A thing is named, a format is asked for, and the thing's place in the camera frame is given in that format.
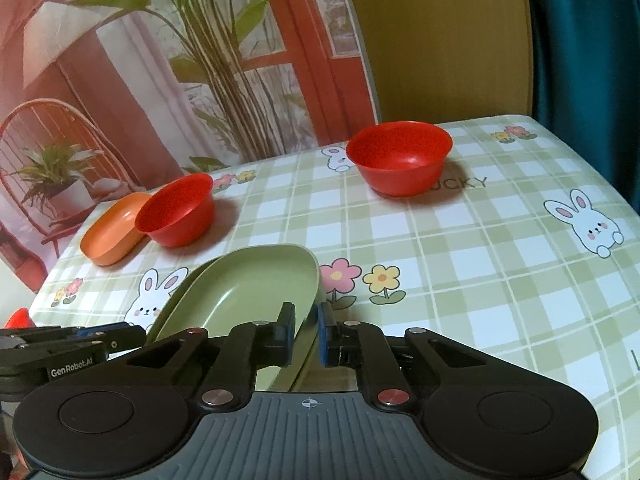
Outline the green square plate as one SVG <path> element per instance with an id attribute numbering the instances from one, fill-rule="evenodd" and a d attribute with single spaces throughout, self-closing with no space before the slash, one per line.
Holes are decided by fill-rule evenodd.
<path id="1" fill-rule="evenodd" d="M 316 339 L 322 295 L 318 261 L 307 248 L 277 244 L 237 249 L 219 257 L 193 282 L 156 341 L 192 327 L 224 336 L 241 323 L 274 321 L 282 304 L 290 302 L 295 306 L 292 363 L 264 368 L 256 380 L 259 391 L 288 391 Z"/>
<path id="2" fill-rule="evenodd" d="M 193 284 L 193 282 L 214 262 L 219 260 L 219 257 L 213 258 L 212 260 L 203 263 L 198 268 L 194 269 L 189 275 L 184 279 L 184 281 L 180 284 L 180 286 L 170 295 L 167 304 L 163 307 L 162 312 L 158 315 L 156 321 L 151 325 L 150 329 L 146 333 L 145 344 L 152 344 L 157 340 L 158 334 L 162 330 L 163 326 L 166 324 L 168 318 L 170 317 L 173 310 L 175 310 L 176 305 L 181 300 L 183 295 L 189 289 L 189 287 Z"/>

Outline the red bowl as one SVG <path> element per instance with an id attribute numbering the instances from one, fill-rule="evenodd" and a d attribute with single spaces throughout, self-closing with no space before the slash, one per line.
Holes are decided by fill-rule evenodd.
<path id="1" fill-rule="evenodd" d="M 21 328 L 34 328 L 35 322 L 29 315 L 27 308 L 17 309 L 4 324 L 5 330 L 20 330 Z"/>
<path id="2" fill-rule="evenodd" d="M 405 120 L 364 128 L 347 142 L 346 155 L 373 191 L 410 197 L 436 183 L 453 146 L 443 128 Z"/>
<path id="3" fill-rule="evenodd" d="M 167 248 L 186 246 L 212 225 L 213 178 L 189 174 L 166 184 L 142 206 L 134 227 Z"/>

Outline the orange square plate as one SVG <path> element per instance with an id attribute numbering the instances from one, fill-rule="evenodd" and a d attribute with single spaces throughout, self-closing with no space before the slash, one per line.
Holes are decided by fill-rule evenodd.
<path id="1" fill-rule="evenodd" d="M 136 228 L 136 219 L 150 198 L 150 194 L 135 192 L 116 200 L 85 232 L 81 252 L 97 266 L 122 260 L 144 237 Z"/>

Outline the green checkered bunny tablecloth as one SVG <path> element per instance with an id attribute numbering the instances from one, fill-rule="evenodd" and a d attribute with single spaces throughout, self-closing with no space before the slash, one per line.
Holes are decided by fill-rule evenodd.
<path id="1" fill-rule="evenodd" d="M 600 418 L 586 475 L 637 478 L 638 214 L 532 118 L 447 130 L 442 176 L 406 200 L 375 194 L 342 148 L 218 170 L 206 237 L 176 250 L 145 243 L 110 268 L 70 242 L 30 313 L 111 323 L 141 283 L 247 246 L 302 245 L 349 318 L 394 335 L 425 326 L 579 390 Z"/>

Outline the printed room scene backdrop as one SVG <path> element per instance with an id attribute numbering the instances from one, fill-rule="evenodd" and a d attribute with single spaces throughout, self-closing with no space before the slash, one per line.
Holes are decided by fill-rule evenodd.
<path id="1" fill-rule="evenodd" d="M 43 285 L 107 200 L 378 117 L 350 0 L 1 0 L 1 258 Z"/>

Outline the yellow wooden board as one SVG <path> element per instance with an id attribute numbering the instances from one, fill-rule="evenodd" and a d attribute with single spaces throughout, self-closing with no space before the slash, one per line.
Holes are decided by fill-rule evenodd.
<path id="1" fill-rule="evenodd" d="M 383 122 L 533 108 L 528 0 L 352 0 Z"/>

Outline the teal curtain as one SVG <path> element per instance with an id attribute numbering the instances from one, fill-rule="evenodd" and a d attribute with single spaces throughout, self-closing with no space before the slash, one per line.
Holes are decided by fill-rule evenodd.
<path id="1" fill-rule="evenodd" d="M 639 205 L 639 0 L 529 0 L 537 122 Z"/>

